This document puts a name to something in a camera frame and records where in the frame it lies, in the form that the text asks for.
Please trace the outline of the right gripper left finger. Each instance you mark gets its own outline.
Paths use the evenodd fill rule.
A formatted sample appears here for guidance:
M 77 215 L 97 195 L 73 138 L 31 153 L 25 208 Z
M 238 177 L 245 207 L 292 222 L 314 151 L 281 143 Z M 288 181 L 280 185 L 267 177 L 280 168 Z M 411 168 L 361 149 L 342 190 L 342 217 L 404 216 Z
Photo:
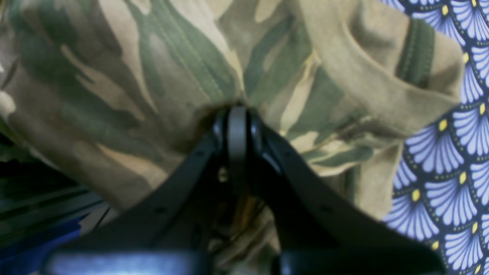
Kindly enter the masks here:
M 57 252 L 206 251 L 219 205 L 230 195 L 229 177 L 222 176 L 228 115 L 218 112 L 212 128 L 154 193 Z

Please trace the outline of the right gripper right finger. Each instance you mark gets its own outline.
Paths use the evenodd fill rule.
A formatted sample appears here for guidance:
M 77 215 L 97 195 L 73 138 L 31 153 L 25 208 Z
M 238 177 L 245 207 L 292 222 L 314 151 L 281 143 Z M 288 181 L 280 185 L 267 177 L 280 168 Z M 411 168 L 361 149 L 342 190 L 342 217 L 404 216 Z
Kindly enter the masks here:
M 440 258 L 339 197 L 279 134 L 243 106 L 228 113 L 228 167 L 272 210 L 273 275 L 443 275 Z

